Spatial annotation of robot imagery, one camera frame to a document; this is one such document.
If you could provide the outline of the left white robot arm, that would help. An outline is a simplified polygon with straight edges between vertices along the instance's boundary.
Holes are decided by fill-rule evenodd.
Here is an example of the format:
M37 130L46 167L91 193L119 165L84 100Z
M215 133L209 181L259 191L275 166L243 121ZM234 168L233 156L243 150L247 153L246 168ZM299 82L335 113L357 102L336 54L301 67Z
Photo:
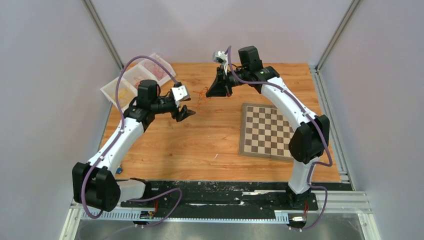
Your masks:
M138 84L137 95L122 113L115 132L93 157L86 163L77 162L72 169L74 200L82 204L91 218L100 215L91 213L90 208L102 213L112 211L121 202L134 200L140 207L152 203L153 193L146 189L145 181L117 180L117 169L156 115L170 113L177 122L194 115L195 111L181 104L190 99L187 87L181 82L175 83L165 95L161 95L160 86L154 80L142 80Z

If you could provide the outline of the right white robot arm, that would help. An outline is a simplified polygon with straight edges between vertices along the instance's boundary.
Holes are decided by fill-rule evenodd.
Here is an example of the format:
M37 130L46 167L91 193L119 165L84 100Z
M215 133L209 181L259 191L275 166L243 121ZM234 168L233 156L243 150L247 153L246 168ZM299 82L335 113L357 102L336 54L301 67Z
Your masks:
M255 46L238 50L241 63L238 68L232 64L231 49L228 47L225 51L213 53L213 61L220 66L206 97L230 97L234 87L246 84L270 100L286 117L294 131L288 143L294 163L283 201L290 208L298 209L307 201L313 188L311 177L315 166L330 167L333 164L329 151L330 120L306 107L272 66L264 66Z

